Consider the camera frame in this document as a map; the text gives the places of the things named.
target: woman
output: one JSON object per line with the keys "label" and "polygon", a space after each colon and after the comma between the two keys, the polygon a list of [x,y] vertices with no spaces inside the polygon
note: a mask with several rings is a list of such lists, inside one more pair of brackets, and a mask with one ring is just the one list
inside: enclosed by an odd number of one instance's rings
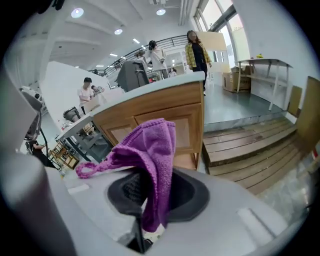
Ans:
{"label": "woman", "polygon": [[149,50],[145,53],[146,58],[151,58],[152,68],[160,71],[163,75],[163,79],[168,78],[167,65],[165,63],[166,54],[161,47],[157,46],[156,41],[151,40],[149,42]]}
{"label": "woman", "polygon": [[170,68],[170,72],[169,72],[169,77],[173,78],[177,75],[177,72],[175,71],[174,68]]}
{"label": "woman", "polygon": [[36,140],[28,141],[25,144],[32,155],[38,158],[44,166],[57,169],[50,159],[46,157],[44,153],[42,153],[42,149],[45,147],[45,145],[39,145]]}
{"label": "woman", "polygon": [[189,69],[193,72],[195,71],[203,71],[204,72],[204,80],[203,80],[203,95],[206,95],[205,84],[207,79],[207,63],[209,64],[210,68],[211,59],[208,55],[208,52],[204,45],[199,40],[196,32],[193,30],[189,30],[186,33],[186,37],[188,38],[188,44],[185,46],[185,56],[186,56],[186,63],[189,65]]}

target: cabinet door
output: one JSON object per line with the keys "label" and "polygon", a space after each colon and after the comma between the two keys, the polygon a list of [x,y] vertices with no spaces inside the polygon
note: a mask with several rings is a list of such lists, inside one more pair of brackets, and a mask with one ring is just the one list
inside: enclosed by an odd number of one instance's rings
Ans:
{"label": "cabinet door", "polygon": [[201,150],[201,104],[171,107],[135,116],[138,125],[145,121],[164,118],[175,122],[175,154],[199,153]]}
{"label": "cabinet door", "polygon": [[113,120],[110,123],[102,124],[100,127],[109,141],[115,146],[137,127],[137,122],[135,118],[131,116],[124,119]]}

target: white shirt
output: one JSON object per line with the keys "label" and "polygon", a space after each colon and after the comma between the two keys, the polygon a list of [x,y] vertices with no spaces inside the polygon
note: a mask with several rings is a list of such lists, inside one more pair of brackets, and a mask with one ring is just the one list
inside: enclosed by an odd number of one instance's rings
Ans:
{"label": "white shirt", "polygon": [[174,71],[172,71],[172,72],[169,73],[169,77],[170,77],[170,78],[173,78],[173,77],[175,77],[176,75],[177,75],[177,73],[174,72]]}
{"label": "white shirt", "polygon": [[[90,96],[92,96],[92,97],[94,96],[94,92],[89,87],[85,90],[81,86],[81,88],[78,89],[77,93],[78,93],[78,96],[82,96],[83,98],[85,98],[88,101],[90,101]],[[79,97],[79,100],[80,100],[80,104],[79,104],[80,107],[82,107],[87,102],[85,100],[82,100],[80,97]]]}
{"label": "white shirt", "polygon": [[161,47],[156,47],[153,50],[146,50],[144,56],[151,58],[152,68],[154,70],[166,70],[167,65],[165,62],[161,63],[160,60],[166,57],[164,50]]}

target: metal railing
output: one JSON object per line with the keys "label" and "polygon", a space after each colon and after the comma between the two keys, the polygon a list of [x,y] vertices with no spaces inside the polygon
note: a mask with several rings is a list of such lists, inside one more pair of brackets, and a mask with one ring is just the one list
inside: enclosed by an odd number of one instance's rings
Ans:
{"label": "metal railing", "polygon": [[107,73],[104,69],[94,69],[94,70],[88,70],[88,72],[94,73],[96,75],[99,75],[101,77],[106,77]]}
{"label": "metal railing", "polygon": [[[163,49],[168,49],[172,47],[177,47],[177,46],[185,46],[188,43],[188,39],[186,35],[178,35],[174,37],[169,37],[160,41],[157,41],[156,44],[163,48]],[[148,45],[145,46],[146,49],[143,49],[142,47],[128,53],[127,55],[123,56],[122,58],[119,58],[116,60],[113,64],[111,64],[109,67],[106,69],[99,69],[97,70],[99,74],[104,73],[106,77],[110,76],[112,73],[116,72],[117,70],[121,69],[122,64],[125,61],[132,61],[139,59],[145,54],[146,51],[148,51]]]}

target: yellow plaid shirt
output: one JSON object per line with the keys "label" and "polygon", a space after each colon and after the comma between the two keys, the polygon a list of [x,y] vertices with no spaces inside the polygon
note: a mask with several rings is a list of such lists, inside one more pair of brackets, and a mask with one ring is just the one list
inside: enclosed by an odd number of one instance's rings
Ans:
{"label": "yellow plaid shirt", "polygon": [[[208,55],[206,48],[201,42],[199,43],[199,45],[202,47],[205,63],[210,63],[211,59]],[[195,68],[197,66],[194,50],[192,49],[192,43],[188,43],[185,46],[185,57],[186,57],[186,63],[189,65],[189,67]]]}

